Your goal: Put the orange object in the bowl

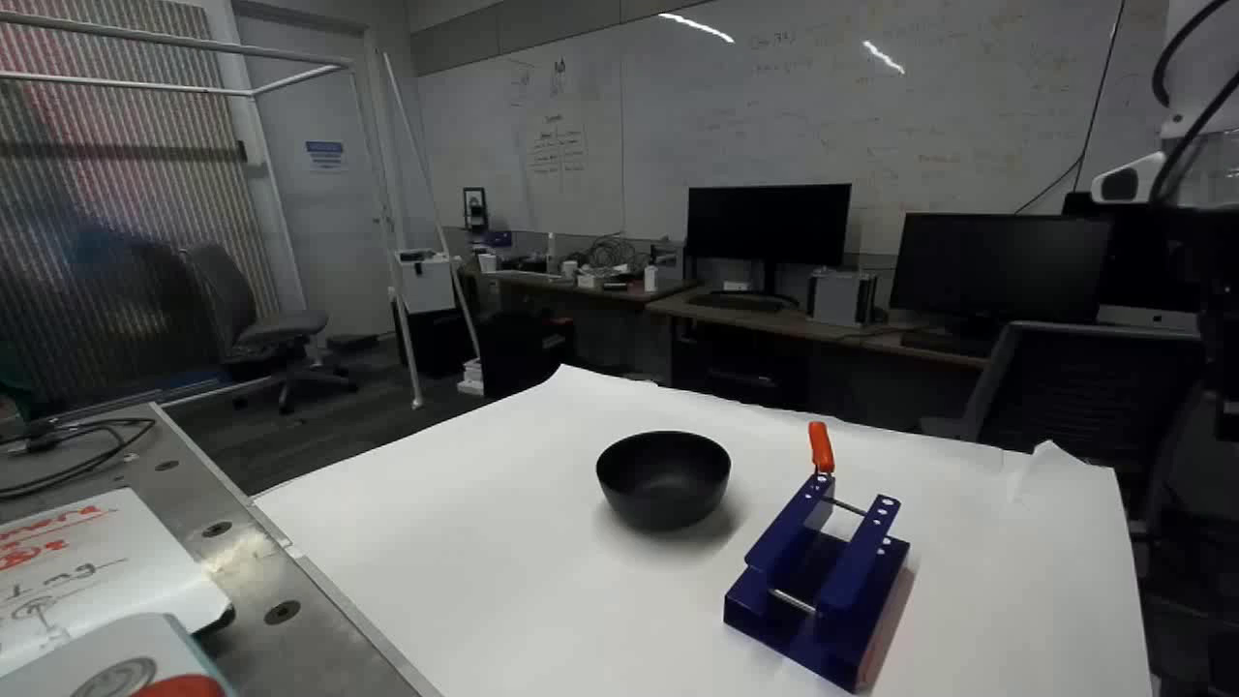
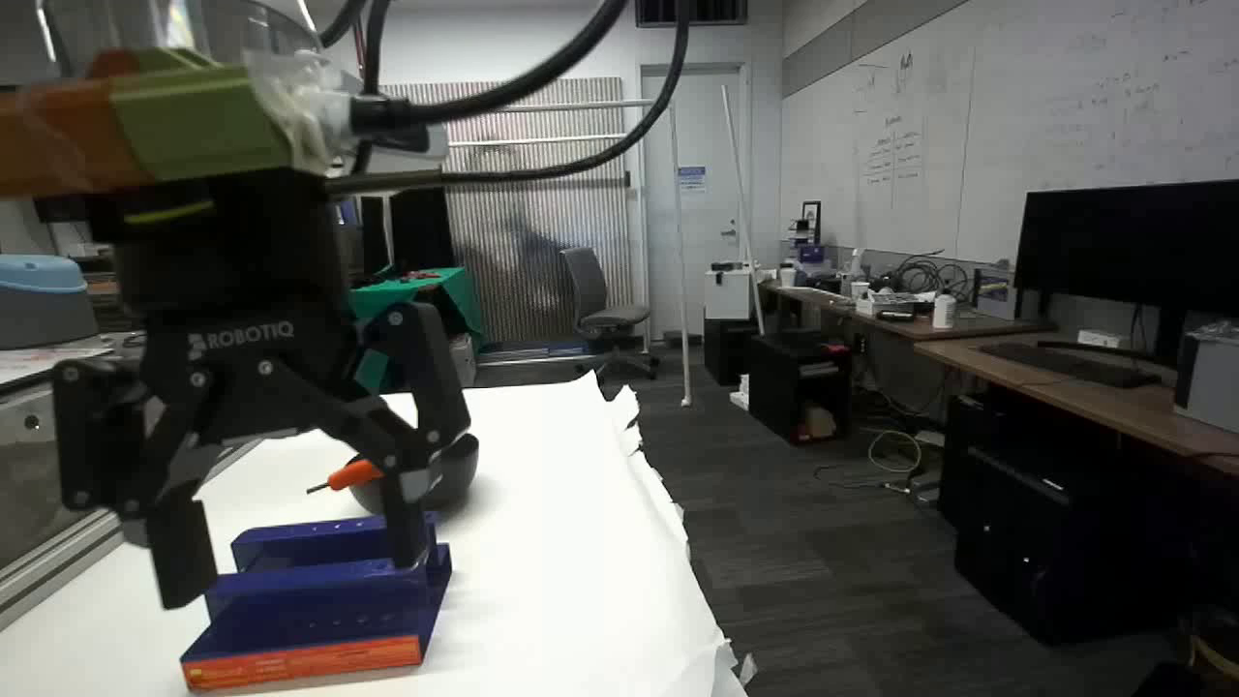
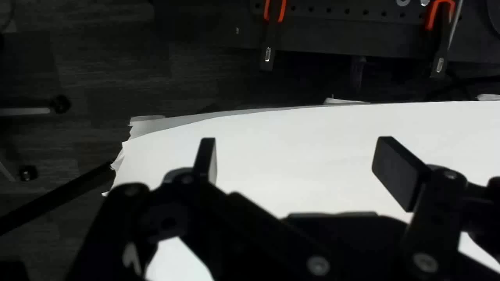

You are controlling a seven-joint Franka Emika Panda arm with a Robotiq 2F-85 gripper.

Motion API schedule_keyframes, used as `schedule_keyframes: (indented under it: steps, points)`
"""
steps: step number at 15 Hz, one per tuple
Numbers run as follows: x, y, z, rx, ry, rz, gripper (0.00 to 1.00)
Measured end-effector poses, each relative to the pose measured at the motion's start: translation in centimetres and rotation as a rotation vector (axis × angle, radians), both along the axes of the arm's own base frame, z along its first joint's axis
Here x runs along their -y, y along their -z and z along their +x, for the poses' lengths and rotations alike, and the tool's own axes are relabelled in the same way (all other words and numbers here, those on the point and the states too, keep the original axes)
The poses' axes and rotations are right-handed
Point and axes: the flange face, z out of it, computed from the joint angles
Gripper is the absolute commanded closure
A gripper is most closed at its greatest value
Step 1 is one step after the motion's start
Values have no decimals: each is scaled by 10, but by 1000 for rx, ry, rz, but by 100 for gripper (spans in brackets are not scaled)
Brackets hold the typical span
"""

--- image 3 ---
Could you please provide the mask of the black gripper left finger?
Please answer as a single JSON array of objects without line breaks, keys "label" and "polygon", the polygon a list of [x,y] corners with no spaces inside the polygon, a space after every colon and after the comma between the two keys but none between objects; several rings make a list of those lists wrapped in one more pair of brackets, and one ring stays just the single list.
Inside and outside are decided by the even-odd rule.
[{"label": "black gripper left finger", "polygon": [[216,140],[155,190],[122,184],[105,198],[69,281],[145,281],[158,243],[178,237],[214,281],[334,281],[333,254],[239,193],[216,185]]}]

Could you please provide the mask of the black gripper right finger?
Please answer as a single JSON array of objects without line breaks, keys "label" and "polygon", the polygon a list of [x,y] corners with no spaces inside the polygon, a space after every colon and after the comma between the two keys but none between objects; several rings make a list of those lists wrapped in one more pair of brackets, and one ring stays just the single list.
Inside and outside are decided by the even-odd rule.
[{"label": "black gripper right finger", "polygon": [[399,241],[399,274],[408,281],[500,281],[488,265],[459,251],[466,232],[494,260],[500,249],[499,177],[469,181],[425,163],[392,135],[377,140],[372,171],[413,216]]}]

